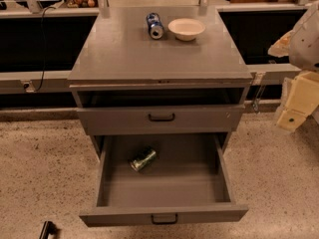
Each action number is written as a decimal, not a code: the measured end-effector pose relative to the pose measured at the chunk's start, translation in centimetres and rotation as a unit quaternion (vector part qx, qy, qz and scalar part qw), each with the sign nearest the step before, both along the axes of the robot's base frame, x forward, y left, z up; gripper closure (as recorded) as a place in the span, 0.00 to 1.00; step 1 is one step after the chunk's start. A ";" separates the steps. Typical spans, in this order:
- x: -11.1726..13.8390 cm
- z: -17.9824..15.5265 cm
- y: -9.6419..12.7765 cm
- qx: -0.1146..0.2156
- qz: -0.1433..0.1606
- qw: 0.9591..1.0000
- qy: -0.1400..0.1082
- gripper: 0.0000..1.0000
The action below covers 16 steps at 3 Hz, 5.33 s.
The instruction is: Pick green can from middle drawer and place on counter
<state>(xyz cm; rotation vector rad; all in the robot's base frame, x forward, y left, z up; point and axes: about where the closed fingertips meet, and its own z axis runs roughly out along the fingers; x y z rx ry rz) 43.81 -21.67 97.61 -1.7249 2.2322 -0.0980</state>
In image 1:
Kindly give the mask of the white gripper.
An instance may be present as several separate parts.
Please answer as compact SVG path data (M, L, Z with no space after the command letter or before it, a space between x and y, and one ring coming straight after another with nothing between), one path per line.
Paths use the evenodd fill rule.
M306 71L291 82L291 89L285 107L279 113L276 125L294 132L319 106L319 74Z

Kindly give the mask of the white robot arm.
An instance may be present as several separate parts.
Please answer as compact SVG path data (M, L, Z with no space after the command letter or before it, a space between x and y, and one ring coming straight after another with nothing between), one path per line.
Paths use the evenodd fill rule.
M319 106L319 2L313 2L293 29L268 49L273 57L285 57L301 72L285 79L276 126L289 132L299 128Z

